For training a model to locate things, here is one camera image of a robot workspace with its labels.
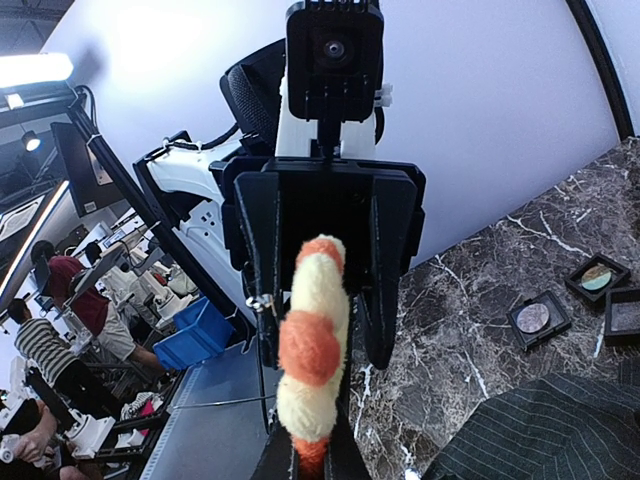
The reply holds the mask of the dark pinstriped garment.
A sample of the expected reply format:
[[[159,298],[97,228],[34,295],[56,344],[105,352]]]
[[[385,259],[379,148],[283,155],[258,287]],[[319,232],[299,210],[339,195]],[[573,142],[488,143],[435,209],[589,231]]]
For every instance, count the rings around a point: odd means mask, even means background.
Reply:
[[[484,401],[424,476],[638,478],[638,359],[614,382],[554,373]]]

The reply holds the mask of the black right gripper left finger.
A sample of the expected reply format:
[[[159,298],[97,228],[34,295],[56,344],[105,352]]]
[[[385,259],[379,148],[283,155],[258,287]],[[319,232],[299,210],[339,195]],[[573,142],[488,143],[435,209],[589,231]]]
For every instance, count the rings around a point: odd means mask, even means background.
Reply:
[[[288,431],[276,420],[251,480],[297,480],[299,458]]]

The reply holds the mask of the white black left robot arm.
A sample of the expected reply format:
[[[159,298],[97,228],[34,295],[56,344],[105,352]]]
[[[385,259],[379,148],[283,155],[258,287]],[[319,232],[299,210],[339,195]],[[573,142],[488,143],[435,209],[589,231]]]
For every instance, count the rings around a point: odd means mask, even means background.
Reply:
[[[298,139],[283,123],[287,59],[279,40],[221,77],[241,138],[225,134],[199,145],[181,132],[134,169],[162,225],[200,243],[196,261],[217,255],[241,274],[266,365],[275,362],[276,318],[299,247],[320,234],[339,238],[368,358],[384,369],[395,345],[399,279],[420,242],[426,178],[408,163],[326,159],[316,139],[306,139],[301,154],[278,153],[278,142]]]

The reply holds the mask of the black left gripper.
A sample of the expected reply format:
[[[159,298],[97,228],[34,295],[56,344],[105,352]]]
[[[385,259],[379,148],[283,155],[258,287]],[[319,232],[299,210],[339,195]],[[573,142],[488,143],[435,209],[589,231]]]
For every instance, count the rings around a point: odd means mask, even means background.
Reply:
[[[320,234],[346,249],[344,278],[356,298],[369,362],[388,367],[396,336],[398,284],[418,253],[426,177],[410,163],[235,157],[209,167],[223,194],[223,231],[234,268],[253,279],[261,361],[279,366],[283,291],[296,257]]]

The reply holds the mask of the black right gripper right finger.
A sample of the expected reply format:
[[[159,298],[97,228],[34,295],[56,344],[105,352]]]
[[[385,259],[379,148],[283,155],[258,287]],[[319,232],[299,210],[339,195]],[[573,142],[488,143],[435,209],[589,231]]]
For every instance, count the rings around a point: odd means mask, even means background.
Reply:
[[[336,402],[337,419],[323,465],[326,480],[370,480],[369,471],[355,441],[343,403]]]

